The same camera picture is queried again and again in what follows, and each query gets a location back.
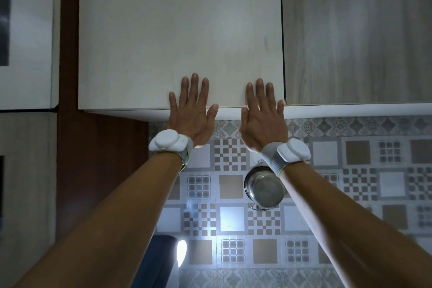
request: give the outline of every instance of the finger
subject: finger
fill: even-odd
[[[219,105],[214,104],[207,111],[207,121],[209,122],[209,124],[211,124],[211,125],[215,124],[215,118],[216,118],[218,109],[219,109]]]
[[[201,92],[200,92],[200,97],[198,98],[197,106],[205,110],[208,96],[209,96],[209,80],[207,78],[204,78],[202,80]]]
[[[276,99],[274,98],[274,87],[273,87],[273,83],[271,82],[267,83],[266,85],[266,96],[269,103],[270,111],[276,115],[277,114]]]
[[[246,127],[249,121],[249,110],[247,107],[241,109],[241,126]]]
[[[191,91],[189,91],[187,106],[196,106],[197,99],[198,99],[198,74],[193,73],[191,79]]]
[[[284,105],[285,105],[285,102],[283,99],[279,100],[277,103],[277,113],[282,118],[284,118],[284,111],[283,111]]]
[[[246,85],[246,102],[250,115],[253,116],[260,111],[254,95],[254,86],[250,82]]]
[[[181,79],[181,92],[180,92],[180,100],[178,102],[178,109],[182,110],[186,107],[187,104],[187,93],[189,91],[189,79],[187,76]]]
[[[171,109],[171,114],[177,111],[176,95],[172,91],[169,93],[169,106]]]
[[[256,97],[258,99],[258,105],[260,105],[260,110],[262,112],[267,112],[269,111],[269,103],[268,100],[266,98],[266,95],[264,94],[264,82],[262,79],[258,79],[256,81],[256,85],[255,85],[255,94]]]

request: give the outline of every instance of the person's left hand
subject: person's left hand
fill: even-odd
[[[180,101],[177,107],[174,92],[169,93],[171,113],[168,119],[167,129],[173,129],[179,134],[187,135],[192,139],[194,147],[205,145],[211,138],[215,117],[219,109],[218,104],[212,105],[207,111],[207,97],[209,95],[209,80],[202,80],[200,97],[198,98],[198,74],[192,74],[191,91],[189,92],[189,79],[181,80]]]

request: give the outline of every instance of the metal canister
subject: metal canister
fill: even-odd
[[[245,192],[254,202],[252,209],[267,211],[280,204],[285,195],[285,187],[269,167],[257,166],[245,178]]]

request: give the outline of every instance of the forearm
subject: forearm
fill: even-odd
[[[333,187],[309,165],[288,165],[281,180],[346,283],[365,284],[370,275],[370,280],[385,277],[387,284],[395,280],[396,286],[430,285],[429,254]],[[406,278],[418,281],[403,282]]]
[[[153,156],[16,287],[129,287],[181,165],[176,154]]]

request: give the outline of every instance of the dark blue fabric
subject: dark blue fabric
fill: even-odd
[[[165,288],[177,258],[177,239],[153,235],[131,288]]]

